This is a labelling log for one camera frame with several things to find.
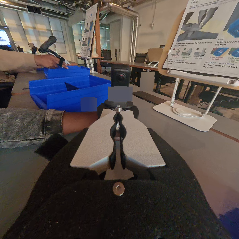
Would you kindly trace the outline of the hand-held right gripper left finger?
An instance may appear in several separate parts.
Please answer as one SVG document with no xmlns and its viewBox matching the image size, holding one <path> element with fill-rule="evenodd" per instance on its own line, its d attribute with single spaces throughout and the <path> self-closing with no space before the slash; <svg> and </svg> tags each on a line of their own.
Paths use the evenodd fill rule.
<svg viewBox="0 0 239 239">
<path fill-rule="evenodd" d="M 109 156 L 114 146 L 110 129 L 114 115 L 113 110 L 103 109 L 100 118 L 88 128 L 70 163 L 71 167 L 93 170 L 98 175 L 110 168 Z"/>
</svg>

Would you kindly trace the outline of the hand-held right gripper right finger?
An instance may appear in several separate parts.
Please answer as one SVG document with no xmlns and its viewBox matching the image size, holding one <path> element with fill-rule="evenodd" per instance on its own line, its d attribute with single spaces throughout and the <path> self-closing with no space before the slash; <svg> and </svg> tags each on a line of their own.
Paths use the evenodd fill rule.
<svg viewBox="0 0 239 239">
<path fill-rule="evenodd" d="M 157 168 L 166 165 L 148 128 L 134 118 L 133 111 L 119 112 L 122 133 L 120 146 L 121 165 L 136 168 Z"/>
</svg>

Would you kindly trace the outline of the steel hex bolt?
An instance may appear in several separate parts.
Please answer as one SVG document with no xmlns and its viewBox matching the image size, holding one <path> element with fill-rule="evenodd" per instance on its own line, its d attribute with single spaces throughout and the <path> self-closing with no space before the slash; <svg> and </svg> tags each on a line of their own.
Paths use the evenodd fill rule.
<svg viewBox="0 0 239 239">
<path fill-rule="evenodd" d="M 114 109 L 115 112 L 121 112 L 123 111 L 122 107 L 120 105 L 117 105 Z M 116 130 L 119 131 L 120 124 L 119 124 L 119 118 L 117 118 L 117 124 L 116 124 Z"/>
</svg>

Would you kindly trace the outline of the blue plastic bin with divider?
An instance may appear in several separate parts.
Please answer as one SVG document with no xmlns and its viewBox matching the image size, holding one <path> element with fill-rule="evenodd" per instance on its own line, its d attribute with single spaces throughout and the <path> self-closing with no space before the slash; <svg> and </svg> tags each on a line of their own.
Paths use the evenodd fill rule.
<svg viewBox="0 0 239 239">
<path fill-rule="evenodd" d="M 108 99 L 111 81 L 93 75 L 29 81 L 30 96 L 39 109 L 66 112 L 97 110 Z"/>
</svg>

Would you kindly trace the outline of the another person's forearm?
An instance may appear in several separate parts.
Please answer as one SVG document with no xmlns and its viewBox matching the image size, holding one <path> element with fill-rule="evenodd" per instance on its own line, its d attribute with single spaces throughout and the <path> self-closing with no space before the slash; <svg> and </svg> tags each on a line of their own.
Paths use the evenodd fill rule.
<svg viewBox="0 0 239 239">
<path fill-rule="evenodd" d="M 39 68 L 32 54 L 0 50 L 0 71 L 27 72 Z"/>
</svg>

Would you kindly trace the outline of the person's left forearm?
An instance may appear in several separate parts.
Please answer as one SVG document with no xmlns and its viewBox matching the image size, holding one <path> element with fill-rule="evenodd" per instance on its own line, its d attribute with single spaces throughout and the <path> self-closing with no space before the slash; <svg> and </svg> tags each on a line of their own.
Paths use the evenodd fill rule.
<svg viewBox="0 0 239 239">
<path fill-rule="evenodd" d="M 80 132 L 97 119 L 97 112 L 0 109 L 0 148 L 40 145 L 54 134 Z"/>
</svg>

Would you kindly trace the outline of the wooden top office desk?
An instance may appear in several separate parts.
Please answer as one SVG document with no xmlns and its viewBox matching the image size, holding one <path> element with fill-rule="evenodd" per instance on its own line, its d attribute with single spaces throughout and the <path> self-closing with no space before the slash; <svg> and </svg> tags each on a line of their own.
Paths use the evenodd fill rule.
<svg viewBox="0 0 239 239">
<path fill-rule="evenodd" d="M 129 65 L 133 68 L 140 68 L 144 70 L 152 70 L 152 71 L 158 71 L 157 67 L 153 67 L 153 65 L 149 65 L 146 63 L 137 63 L 137 62 L 127 62 L 127 61 L 101 61 L 101 63 L 109 63 L 109 64 L 123 64 L 123 65 Z"/>
</svg>

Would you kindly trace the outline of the black mesh office chair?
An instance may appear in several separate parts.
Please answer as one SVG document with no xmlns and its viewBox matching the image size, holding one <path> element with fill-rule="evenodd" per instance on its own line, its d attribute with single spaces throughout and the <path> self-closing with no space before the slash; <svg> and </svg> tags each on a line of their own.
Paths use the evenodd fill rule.
<svg viewBox="0 0 239 239">
<path fill-rule="evenodd" d="M 112 58 L 111 58 L 111 51 L 110 50 L 107 50 L 107 49 L 102 49 L 101 50 L 101 56 L 103 57 L 101 60 L 100 60 L 100 65 L 102 67 L 105 68 L 105 71 L 102 72 L 103 74 L 110 74 L 108 71 L 107 71 L 107 67 L 111 67 L 111 64 L 110 63 L 106 63 L 106 62 L 103 62 L 103 61 L 111 61 Z"/>
<path fill-rule="evenodd" d="M 146 53 L 136 53 L 134 63 L 145 63 L 146 59 Z M 141 73 L 143 72 L 142 68 L 132 68 L 131 71 L 131 84 L 134 84 L 136 86 L 140 86 L 140 79 L 141 79 Z"/>
</svg>

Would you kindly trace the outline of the white metal board stand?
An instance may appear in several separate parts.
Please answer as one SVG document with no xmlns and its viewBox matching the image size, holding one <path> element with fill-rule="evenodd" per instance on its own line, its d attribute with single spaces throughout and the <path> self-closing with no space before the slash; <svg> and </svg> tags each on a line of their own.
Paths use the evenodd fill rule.
<svg viewBox="0 0 239 239">
<path fill-rule="evenodd" d="M 87 68 L 90 69 L 90 73 L 92 74 L 96 73 L 94 70 L 94 64 L 93 64 L 92 58 L 85 57 L 84 59 L 85 59 Z"/>
</svg>

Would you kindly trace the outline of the wooden instruction board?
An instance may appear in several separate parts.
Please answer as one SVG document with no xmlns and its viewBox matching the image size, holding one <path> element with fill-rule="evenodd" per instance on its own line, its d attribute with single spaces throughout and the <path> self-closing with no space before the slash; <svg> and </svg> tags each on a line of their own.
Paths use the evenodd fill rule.
<svg viewBox="0 0 239 239">
<path fill-rule="evenodd" d="M 85 26 L 82 33 L 80 56 L 91 59 L 94 47 L 95 22 L 97 18 L 98 4 L 94 4 L 86 10 Z"/>
<path fill-rule="evenodd" d="M 148 49 L 148 61 L 159 62 L 163 53 L 163 48 L 150 48 Z"/>
<path fill-rule="evenodd" d="M 163 49 L 162 75 L 239 87 L 239 1 L 190 0 Z"/>
</svg>

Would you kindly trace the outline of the white flat board corner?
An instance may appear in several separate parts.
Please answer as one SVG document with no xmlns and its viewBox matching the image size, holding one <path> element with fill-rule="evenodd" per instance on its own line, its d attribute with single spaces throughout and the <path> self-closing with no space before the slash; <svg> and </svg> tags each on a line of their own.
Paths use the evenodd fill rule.
<svg viewBox="0 0 239 239">
<path fill-rule="evenodd" d="M 179 78 L 176 78 L 171 101 L 170 102 L 166 101 L 164 103 L 158 104 L 154 106 L 153 109 L 193 129 L 196 129 L 202 132 L 208 132 L 217 120 L 214 117 L 207 115 L 207 113 L 209 112 L 209 109 L 213 105 L 222 87 L 218 87 L 217 92 L 215 96 L 213 97 L 211 103 L 207 107 L 206 111 L 199 112 L 197 110 L 191 109 L 187 106 L 183 106 L 175 102 L 175 95 L 176 95 L 178 83 L 179 83 Z"/>
</svg>

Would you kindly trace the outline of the computer monitor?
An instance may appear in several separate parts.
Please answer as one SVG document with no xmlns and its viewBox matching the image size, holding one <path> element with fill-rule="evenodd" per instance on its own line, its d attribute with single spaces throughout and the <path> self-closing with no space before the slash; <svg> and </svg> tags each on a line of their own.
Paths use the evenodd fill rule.
<svg viewBox="0 0 239 239">
<path fill-rule="evenodd" d="M 16 45 L 7 26 L 0 26 L 0 45 L 8 46 L 11 50 L 17 51 Z"/>
</svg>

